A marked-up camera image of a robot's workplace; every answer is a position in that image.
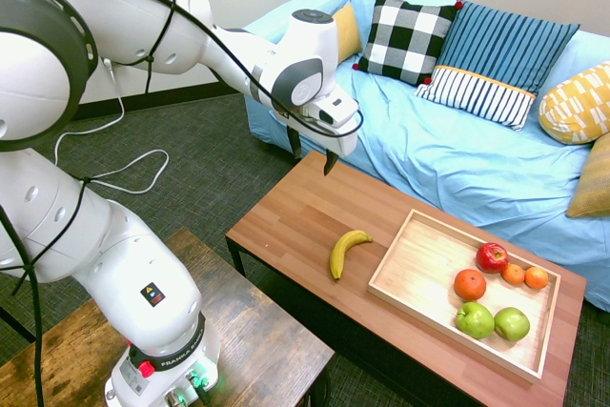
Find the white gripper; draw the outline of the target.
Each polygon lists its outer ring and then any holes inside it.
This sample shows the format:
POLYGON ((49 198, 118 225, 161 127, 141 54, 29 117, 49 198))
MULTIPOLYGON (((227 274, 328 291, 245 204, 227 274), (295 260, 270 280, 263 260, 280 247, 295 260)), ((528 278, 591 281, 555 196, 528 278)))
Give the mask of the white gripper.
POLYGON ((284 117, 287 136, 295 159, 302 156, 300 135, 303 134, 326 149, 323 173, 327 176, 339 156, 349 155, 357 144, 358 104, 350 94, 335 87, 301 106, 296 113, 284 117))

